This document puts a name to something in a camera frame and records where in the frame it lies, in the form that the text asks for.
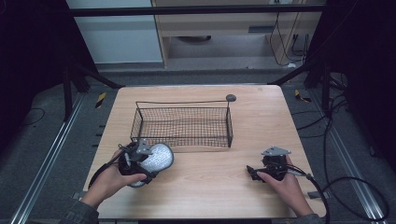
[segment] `electronic device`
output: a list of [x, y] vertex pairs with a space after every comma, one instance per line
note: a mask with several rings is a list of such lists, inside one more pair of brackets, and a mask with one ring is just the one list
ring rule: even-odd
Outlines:
[[157, 174], [169, 168], [174, 162], [174, 153], [166, 144], [148, 146], [146, 139], [139, 143], [131, 142], [126, 147], [119, 145], [121, 152], [104, 164], [93, 175], [89, 188], [105, 169], [118, 161], [119, 171], [122, 175], [145, 174], [146, 179], [129, 185], [132, 188], [140, 188], [157, 176]]
[[289, 170], [286, 155], [290, 153], [291, 152], [289, 150], [280, 147], [270, 147], [262, 152], [262, 155], [264, 156], [262, 158], [264, 168], [254, 169], [247, 165], [247, 171], [251, 175], [252, 180], [261, 180], [262, 182], [265, 182], [257, 175], [257, 172], [267, 173], [274, 179], [282, 180]]

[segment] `hand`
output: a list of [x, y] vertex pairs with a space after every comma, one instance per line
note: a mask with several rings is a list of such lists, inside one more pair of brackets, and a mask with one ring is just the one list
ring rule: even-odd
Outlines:
[[[289, 156], [286, 156], [286, 161], [288, 164], [292, 165]], [[257, 175], [274, 189], [297, 217], [303, 217], [314, 213], [306, 201], [300, 184], [294, 175], [286, 174], [281, 181], [272, 178], [266, 173], [258, 172]]]
[[[117, 150], [113, 158], [120, 153]], [[117, 161], [105, 169], [96, 178], [87, 193], [82, 197], [81, 201], [93, 208], [98, 208], [99, 204], [105, 199], [113, 196], [121, 188], [146, 179], [144, 174], [122, 175], [119, 171]]]

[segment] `sleeve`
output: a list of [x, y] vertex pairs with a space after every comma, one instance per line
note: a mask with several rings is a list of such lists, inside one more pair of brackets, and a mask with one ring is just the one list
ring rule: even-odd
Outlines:
[[297, 218], [294, 224], [323, 224], [323, 221], [317, 214], [311, 214]]
[[89, 205], [77, 201], [64, 215], [60, 224], [97, 224], [99, 213]]

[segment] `wire mesh basket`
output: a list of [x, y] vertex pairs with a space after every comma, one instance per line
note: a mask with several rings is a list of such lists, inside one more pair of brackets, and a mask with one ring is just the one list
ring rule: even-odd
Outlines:
[[149, 145], [230, 147], [233, 141], [230, 102], [136, 102], [131, 139]]

